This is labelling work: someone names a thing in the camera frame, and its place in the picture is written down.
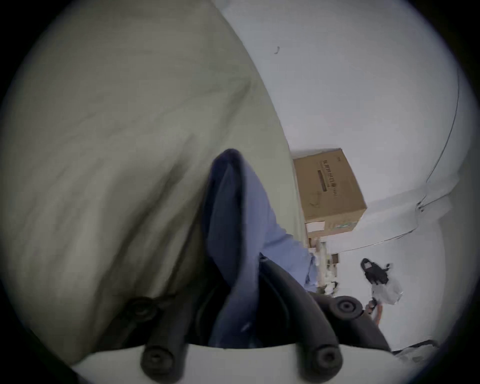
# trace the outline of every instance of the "cable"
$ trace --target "cable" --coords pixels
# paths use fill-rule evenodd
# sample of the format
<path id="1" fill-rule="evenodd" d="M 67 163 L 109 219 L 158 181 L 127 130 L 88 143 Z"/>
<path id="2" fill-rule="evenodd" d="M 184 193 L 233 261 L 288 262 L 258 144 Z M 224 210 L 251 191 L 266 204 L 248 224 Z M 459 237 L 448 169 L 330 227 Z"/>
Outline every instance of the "cable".
<path id="1" fill-rule="evenodd" d="M 445 145 L 444 145 L 442 151 L 440 152 L 440 156 L 438 156 L 438 159 L 435 162 L 435 165 L 433 166 L 432 170 L 428 174 L 428 177 L 425 180 L 425 184 L 427 184 L 428 180 L 430 180 L 430 177 L 432 176 L 433 171 L 435 171 L 435 168 L 437 168 L 437 165 L 438 165 L 440 159 L 442 158 L 442 155 L 444 154 L 445 149 L 447 148 L 447 144 L 448 144 L 448 141 L 450 140 L 450 136 L 452 135 L 452 131 L 453 131 L 453 126 L 455 124 L 456 113 L 458 111 L 458 101 L 459 101 L 459 99 L 460 99 L 460 71 L 458 70 L 458 67 L 457 67 L 457 69 L 456 69 L 456 105 L 455 105 L 455 113 L 453 115 L 453 120 L 452 120 L 452 126 L 450 127 L 450 132 L 448 133 L 447 141 L 445 142 Z M 427 197 L 427 194 L 425 194 L 425 196 L 417 203 L 417 206 L 420 206 L 423 203 L 423 200 L 425 200 L 426 197 Z"/>
<path id="2" fill-rule="evenodd" d="M 458 111 L 458 101 L 460 99 L 460 72 L 458 70 L 458 67 L 456 69 L 456 105 L 455 105 L 455 113 L 453 115 L 453 120 L 452 120 L 452 126 L 450 127 L 450 132 L 448 133 L 448 136 L 447 136 L 447 140 L 445 142 L 445 145 L 442 149 L 442 151 L 440 152 L 440 156 L 438 156 L 438 159 L 437 161 L 435 162 L 435 165 L 433 166 L 432 170 L 430 171 L 430 173 L 428 174 L 428 177 L 425 181 L 425 184 L 428 183 L 428 180 L 430 179 L 430 177 L 432 176 L 433 174 L 433 171 L 435 171 L 435 168 L 437 168 L 437 165 L 438 163 L 440 162 L 440 159 L 442 158 L 444 152 L 445 152 L 445 149 L 447 148 L 447 144 L 448 144 L 448 141 L 450 140 L 450 136 L 452 135 L 452 131 L 453 131 L 453 126 L 455 124 L 455 119 L 456 119 L 456 113 Z M 417 203 L 417 209 L 415 209 L 415 211 L 417 212 L 418 210 L 422 210 L 424 207 L 426 207 L 428 204 L 431 204 L 431 203 L 434 203 L 436 202 L 437 200 L 440 200 L 442 197 L 444 196 L 441 196 L 439 197 L 438 199 L 435 199 L 425 205 L 421 205 L 423 203 L 423 201 L 425 200 L 425 198 L 427 197 L 427 194 L 425 194 L 425 196 Z M 368 245 L 364 245 L 362 247 L 357 247 L 357 248 L 352 248 L 352 249 L 349 249 L 349 250 L 346 250 L 346 251 L 342 251 L 342 252 L 349 252 L 349 251 L 356 251 L 357 249 L 362 249 L 362 248 L 366 248 L 366 247 L 371 247 L 373 245 L 377 245 L 377 244 L 382 244 L 386 241 L 390 241 L 390 240 L 394 240 L 394 239 L 400 239 L 402 237 L 404 237 L 405 235 L 408 235 L 410 233 L 412 233 L 414 230 L 416 230 L 418 227 L 419 227 L 419 221 L 418 221 L 418 217 L 415 217 L 415 220 L 417 222 L 417 226 L 415 228 L 413 228 L 412 230 L 408 231 L 408 232 L 405 232 L 405 233 L 402 233 L 401 235 L 398 235 L 398 236 L 394 236 L 392 238 L 389 238 L 389 239 L 386 239 L 386 240 L 382 240 L 382 241 L 379 241 L 377 243 L 374 243 L 374 244 L 368 244 Z"/>

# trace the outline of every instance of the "white label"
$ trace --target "white label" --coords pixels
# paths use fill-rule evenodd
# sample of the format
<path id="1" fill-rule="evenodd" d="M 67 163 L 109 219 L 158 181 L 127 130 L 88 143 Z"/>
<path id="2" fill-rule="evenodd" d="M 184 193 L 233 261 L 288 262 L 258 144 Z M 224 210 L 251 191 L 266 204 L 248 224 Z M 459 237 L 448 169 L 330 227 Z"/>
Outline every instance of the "white label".
<path id="1" fill-rule="evenodd" d="M 324 229 L 324 221 L 314 221 L 313 223 L 307 223 L 307 232 L 323 231 Z"/>

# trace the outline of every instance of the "gray bedsheet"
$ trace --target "gray bedsheet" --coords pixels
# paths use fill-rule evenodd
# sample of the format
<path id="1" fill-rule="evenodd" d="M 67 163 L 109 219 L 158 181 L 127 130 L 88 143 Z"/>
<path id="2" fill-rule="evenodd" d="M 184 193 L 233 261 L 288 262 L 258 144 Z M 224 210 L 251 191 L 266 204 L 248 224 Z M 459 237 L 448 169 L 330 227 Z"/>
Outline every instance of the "gray bedsheet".
<path id="1" fill-rule="evenodd" d="M 1 278 L 67 363 L 126 300 L 173 293 L 195 274 L 198 211 L 223 150 L 242 152 L 279 225 L 304 239 L 275 110 L 208 1 L 74 3 L 2 108 Z"/>

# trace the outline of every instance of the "floor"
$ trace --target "floor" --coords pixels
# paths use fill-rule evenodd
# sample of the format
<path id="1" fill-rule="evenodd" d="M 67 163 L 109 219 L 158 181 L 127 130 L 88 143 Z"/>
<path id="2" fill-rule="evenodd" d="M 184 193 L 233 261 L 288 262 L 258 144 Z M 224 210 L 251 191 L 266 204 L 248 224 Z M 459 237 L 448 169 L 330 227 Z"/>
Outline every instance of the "floor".
<path id="1" fill-rule="evenodd" d="M 337 266 L 337 296 L 348 295 L 365 305 L 371 299 L 371 285 L 360 261 L 366 257 L 380 266 L 393 263 L 391 270 L 404 294 L 396 305 L 385 305 L 380 329 L 392 350 L 432 339 L 442 304 L 445 282 L 445 254 L 438 221 L 424 224 L 396 240 L 343 252 Z"/>

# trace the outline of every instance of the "cardboard box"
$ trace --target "cardboard box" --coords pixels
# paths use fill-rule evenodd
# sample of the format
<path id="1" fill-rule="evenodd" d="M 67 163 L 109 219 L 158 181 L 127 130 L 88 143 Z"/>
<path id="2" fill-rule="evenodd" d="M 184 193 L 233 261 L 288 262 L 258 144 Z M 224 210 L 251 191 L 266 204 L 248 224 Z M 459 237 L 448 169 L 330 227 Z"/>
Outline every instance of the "cardboard box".
<path id="1" fill-rule="evenodd" d="M 309 238 L 349 232 L 367 209 L 343 151 L 293 161 Z"/>

